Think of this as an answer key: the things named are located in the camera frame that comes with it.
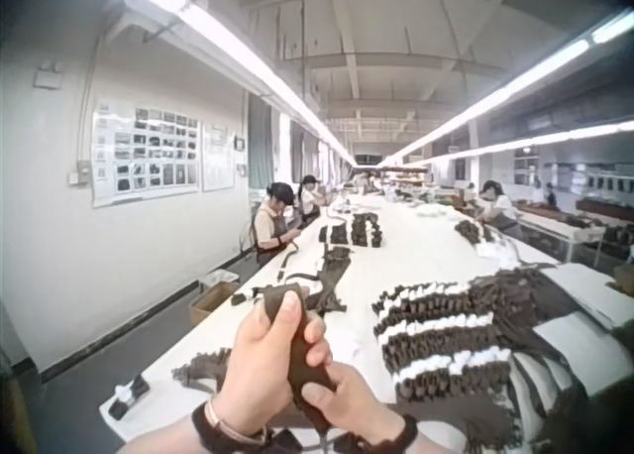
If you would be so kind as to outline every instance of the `photo board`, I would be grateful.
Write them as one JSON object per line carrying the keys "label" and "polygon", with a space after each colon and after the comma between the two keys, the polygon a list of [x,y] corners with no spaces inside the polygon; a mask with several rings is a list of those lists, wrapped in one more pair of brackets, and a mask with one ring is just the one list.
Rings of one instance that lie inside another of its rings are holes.
{"label": "photo board", "polygon": [[202,122],[152,105],[100,99],[93,115],[93,207],[196,192]]}
{"label": "photo board", "polygon": [[227,127],[205,122],[202,130],[202,189],[215,191],[234,186],[235,134]]}

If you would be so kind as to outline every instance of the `dark floor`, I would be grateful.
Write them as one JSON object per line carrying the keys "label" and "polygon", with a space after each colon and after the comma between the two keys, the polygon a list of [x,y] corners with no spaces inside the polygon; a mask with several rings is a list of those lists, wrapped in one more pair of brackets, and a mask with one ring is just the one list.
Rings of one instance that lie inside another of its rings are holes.
{"label": "dark floor", "polygon": [[[228,268],[242,282],[257,270],[254,257]],[[197,294],[193,291],[45,385],[35,369],[20,377],[40,454],[112,454],[123,445],[98,407],[116,385],[128,383],[191,330],[188,304]]]}

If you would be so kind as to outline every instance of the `black wristband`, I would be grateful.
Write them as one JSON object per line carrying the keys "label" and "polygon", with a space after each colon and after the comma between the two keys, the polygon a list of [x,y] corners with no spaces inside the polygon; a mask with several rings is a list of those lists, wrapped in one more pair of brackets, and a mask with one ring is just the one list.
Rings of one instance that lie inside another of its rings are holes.
{"label": "black wristband", "polygon": [[367,452],[371,454],[405,454],[405,451],[411,446],[418,436],[418,426],[416,419],[409,414],[403,416],[405,419],[405,428],[393,441],[383,441],[377,446],[368,448]]}
{"label": "black wristband", "polygon": [[234,452],[259,452],[263,447],[242,444],[231,437],[225,435],[220,429],[214,428],[205,415],[205,405],[203,402],[191,413],[191,421],[200,437],[202,447],[214,454],[233,454]]}

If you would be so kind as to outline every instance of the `worker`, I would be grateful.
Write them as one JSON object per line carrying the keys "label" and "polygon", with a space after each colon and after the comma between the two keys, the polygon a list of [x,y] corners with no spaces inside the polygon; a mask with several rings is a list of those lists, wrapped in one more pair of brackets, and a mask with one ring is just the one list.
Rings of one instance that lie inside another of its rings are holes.
{"label": "worker", "polygon": [[490,224],[502,234],[522,240],[524,235],[517,222],[517,211],[511,198],[504,194],[502,185],[490,179],[482,187],[480,197],[490,201],[490,205],[476,220]]}
{"label": "worker", "polygon": [[553,187],[552,183],[548,183],[546,185],[546,191],[548,192],[546,196],[546,202],[548,203],[549,208],[559,210],[559,208],[557,207],[557,196],[555,196],[555,188]]}
{"label": "worker", "polygon": [[465,190],[465,204],[473,203],[476,200],[476,184],[471,182]]}
{"label": "worker", "polygon": [[258,208],[252,228],[260,269],[301,234],[299,229],[288,230],[284,220],[284,209],[292,206],[295,199],[290,185],[272,183],[266,189],[266,194],[267,200]]}
{"label": "worker", "polygon": [[[376,399],[357,370],[333,363],[324,322],[313,313],[308,319],[302,334],[311,347],[306,364],[325,365],[336,389],[332,392],[308,383],[301,391],[307,402],[334,426],[359,435],[372,446],[381,444],[381,452],[448,452],[420,432],[414,431],[409,438],[405,419]],[[287,380],[290,344],[300,320],[295,292],[286,293],[272,325],[264,305],[258,304],[240,324],[221,392],[191,415],[134,439],[119,453],[258,452],[256,440],[265,438],[264,427],[291,402]],[[389,443],[397,439],[408,439],[406,450],[389,450]]]}
{"label": "worker", "polygon": [[308,174],[299,184],[297,200],[303,228],[319,217],[319,208],[326,204],[326,198],[316,191],[318,183],[319,181],[315,176]]}
{"label": "worker", "polygon": [[544,202],[544,190],[542,189],[542,182],[538,176],[535,176],[535,181],[533,182],[531,202],[536,204],[542,204]]}
{"label": "worker", "polygon": [[362,171],[353,176],[353,185],[357,189],[358,194],[365,194],[370,184],[370,172]]}

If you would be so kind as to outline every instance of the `hand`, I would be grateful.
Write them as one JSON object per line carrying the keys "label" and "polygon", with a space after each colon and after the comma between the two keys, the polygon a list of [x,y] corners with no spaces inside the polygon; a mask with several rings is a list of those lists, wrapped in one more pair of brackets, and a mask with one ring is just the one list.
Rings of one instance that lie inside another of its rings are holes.
{"label": "hand", "polygon": [[[241,323],[225,384],[212,400],[218,417],[232,429],[253,435],[290,403],[290,342],[300,319],[299,299],[290,291],[273,325],[262,303]],[[304,338],[313,346],[306,354],[306,363],[311,367],[332,363],[330,346],[324,339],[326,325],[312,312],[308,320]]]}
{"label": "hand", "polygon": [[372,446],[394,440],[403,432],[405,420],[376,399],[361,373],[339,363],[326,370],[337,385],[334,393],[314,383],[304,385],[301,393],[334,426],[357,434]]}
{"label": "hand", "polygon": [[301,234],[299,229],[291,229],[286,233],[286,241],[290,242]]}

